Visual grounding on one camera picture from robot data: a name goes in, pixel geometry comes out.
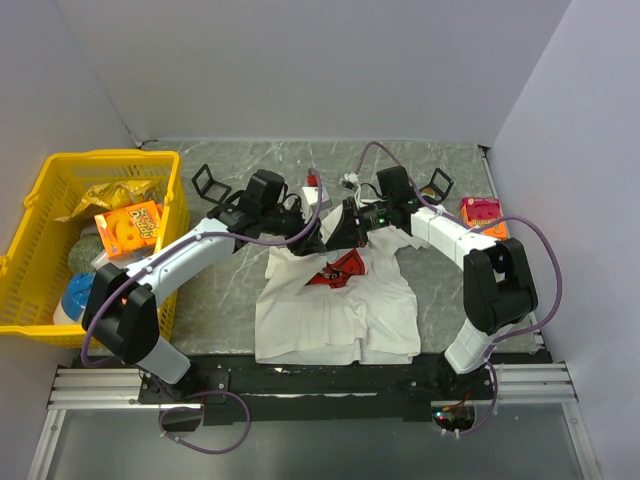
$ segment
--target yellow plastic crate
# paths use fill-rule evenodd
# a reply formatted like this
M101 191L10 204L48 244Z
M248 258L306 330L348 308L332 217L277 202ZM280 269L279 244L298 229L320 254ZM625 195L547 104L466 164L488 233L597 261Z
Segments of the yellow plastic crate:
M81 326L54 325L52 321L71 279L67 255L80 237L80 225L54 219L69 215L90 186L131 178L163 181L165 208L156 251L187 231L189 210L176 152L96 150L52 155L24 201L26 212L9 253L0 257L0 335L24 335L63 347L81 346ZM162 200L162 196L156 198L157 202ZM167 340L176 296L171 295L158 312L160 332Z

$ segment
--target white t-shirt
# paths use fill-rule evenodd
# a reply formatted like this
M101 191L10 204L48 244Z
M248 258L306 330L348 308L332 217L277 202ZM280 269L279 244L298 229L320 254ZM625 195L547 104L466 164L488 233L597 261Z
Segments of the white t-shirt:
M323 228L333 230L341 210ZM420 353L418 306L395 253L423 242L395 227L370 232L369 240L326 256L269 249L269 283L256 302L258 363L411 363Z

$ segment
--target white wall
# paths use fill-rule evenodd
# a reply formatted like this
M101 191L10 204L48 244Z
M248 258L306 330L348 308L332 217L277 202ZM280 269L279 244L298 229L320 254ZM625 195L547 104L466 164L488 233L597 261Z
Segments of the white wall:
M133 146L53 0L0 3L0 254L52 153ZM0 337L2 478L25 477L58 362L73 353Z
M634 0L573 0L490 150L506 210L538 223L559 255L565 295L545 338L612 479L640 465L639 18ZM529 254L546 313L550 264Z
M56 0L138 140L490 145L569 0Z

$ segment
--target red graphic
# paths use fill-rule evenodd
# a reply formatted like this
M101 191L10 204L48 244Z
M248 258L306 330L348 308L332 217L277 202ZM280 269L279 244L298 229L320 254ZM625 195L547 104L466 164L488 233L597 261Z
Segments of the red graphic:
M316 273L307 285L329 285L331 288L344 287L353 275L364 275L362 257L353 249L334 263L327 264L322 272Z

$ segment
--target marble tabletop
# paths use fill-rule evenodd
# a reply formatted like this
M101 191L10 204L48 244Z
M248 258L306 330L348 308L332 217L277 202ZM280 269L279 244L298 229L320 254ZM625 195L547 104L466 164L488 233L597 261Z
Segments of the marble tabletop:
M385 143L419 185L430 180L436 167L455 181L445 206L456 215L462 197L492 196L481 152L475 145ZM282 175L290 192L304 184L306 171L313 166L321 172L333 204L337 205L349 195L338 187L338 178L355 168L364 145L365 142L153 141L142 148L180 154L193 227L212 208L191 185L191 177L203 163L209 164L215 179L234 190L244 188L251 174L263 168ZM360 179L375 183L374 172L391 165L384 152L372 147ZM186 354L253 353L255 302L266 285L267 257L266 247L247 245L183 285L178 292L171 342ZM398 252L397 259L418 300L422 352L439 353L454 340L465 319L462 272L433 248L405 248ZM532 335L522 335L504 342L499 350L529 352L537 350L537 345Z

